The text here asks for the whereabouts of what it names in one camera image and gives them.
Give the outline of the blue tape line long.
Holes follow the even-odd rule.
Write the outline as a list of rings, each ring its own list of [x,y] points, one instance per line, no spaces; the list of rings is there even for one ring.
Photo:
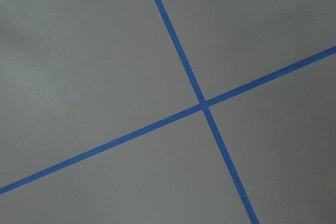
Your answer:
[[[234,88],[234,89],[232,89],[230,91],[227,91],[227,92],[225,92],[223,94],[220,94],[220,95],[218,95],[218,96],[216,96],[214,98],[211,98],[211,99],[209,99],[209,100],[206,101],[206,104],[208,106],[216,105],[218,103],[226,101],[226,100],[228,100],[228,99],[230,99],[232,97],[240,95],[240,94],[242,94],[244,92],[247,92],[247,91],[249,91],[251,89],[254,89],[254,88],[258,87],[258,86],[261,86],[261,85],[263,85],[263,84],[265,84],[267,82],[270,82],[270,81],[273,81],[275,79],[278,79],[278,78],[280,78],[280,77],[282,77],[284,75],[287,75],[287,74],[289,74],[291,72],[294,72],[294,71],[296,71],[298,69],[301,69],[301,68],[303,68],[305,66],[308,66],[308,65],[310,65],[312,63],[315,63],[315,62],[317,62],[319,60],[322,60],[322,59],[324,59],[326,57],[329,57],[331,55],[334,55],[334,54],[335,54],[335,46],[333,46],[331,48],[328,48],[328,49],[326,49],[326,50],[324,50],[322,52],[319,52],[319,53],[317,53],[317,54],[315,54],[313,56],[310,56],[308,58],[305,58],[303,60],[295,62],[295,63],[293,63],[293,64],[291,64],[289,66],[286,66],[286,67],[284,67],[282,69],[279,69],[279,70],[277,70],[275,72],[267,74],[267,75],[265,75],[265,76],[263,76],[261,78],[258,78],[258,79],[254,80],[254,81],[251,81],[251,82],[249,82],[247,84],[244,84],[244,85],[239,86],[237,88]],[[39,172],[31,174],[31,175],[29,175],[27,177],[24,177],[24,178],[22,178],[22,179],[20,179],[20,180],[18,180],[16,182],[10,183],[10,184],[2,187],[1,188],[1,194],[7,193],[7,192],[9,192],[11,190],[14,190],[14,189],[16,189],[18,187],[21,187],[23,185],[26,185],[28,183],[31,183],[31,182],[33,182],[35,180],[38,180],[38,179],[40,179],[42,177],[50,175],[50,174],[52,174],[54,172],[57,172],[57,171],[59,171],[61,169],[66,168],[68,166],[71,166],[73,164],[81,162],[81,161],[83,161],[85,159],[88,159],[88,158],[90,158],[92,156],[100,154],[100,153],[102,153],[102,152],[104,152],[106,150],[109,150],[109,149],[114,148],[114,147],[116,147],[118,145],[121,145],[121,144],[123,144],[125,142],[128,142],[128,141],[130,141],[130,140],[132,140],[132,139],[134,139],[136,137],[142,136],[142,135],[144,135],[146,133],[149,133],[149,132],[152,132],[152,131],[160,128],[160,127],[166,126],[166,125],[168,125],[168,124],[170,124],[172,122],[178,121],[178,120],[180,120],[182,118],[185,118],[185,117],[187,117],[189,115],[192,115],[192,114],[200,111],[201,109],[202,109],[202,107],[199,104],[195,105],[195,106],[192,106],[192,107],[190,107],[188,109],[185,109],[185,110],[183,110],[181,112],[175,113],[175,114],[173,114],[171,116],[168,116],[168,117],[166,117],[164,119],[161,119],[161,120],[159,120],[157,122],[154,122],[154,123],[152,123],[150,125],[147,125],[147,126],[145,126],[143,128],[140,128],[140,129],[138,129],[136,131],[133,131],[133,132],[127,134],[127,135],[124,135],[124,136],[119,137],[119,138],[117,138],[115,140],[109,141],[109,142],[107,142],[107,143],[105,143],[103,145],[95,147],[95,148],[93,148],[93,149],[91,149],[89,151],[86,151],[86,152],[81,153],[81,154],[79,154],[77,156],[69,158],[69,159],[67,159],[67,160],[65,160],[63,162],[60,162],[60,163],[56,164],[56,165],[53,165],[53,166],[48,167],[46,169],[43,169],[43,170],[41,170]]]

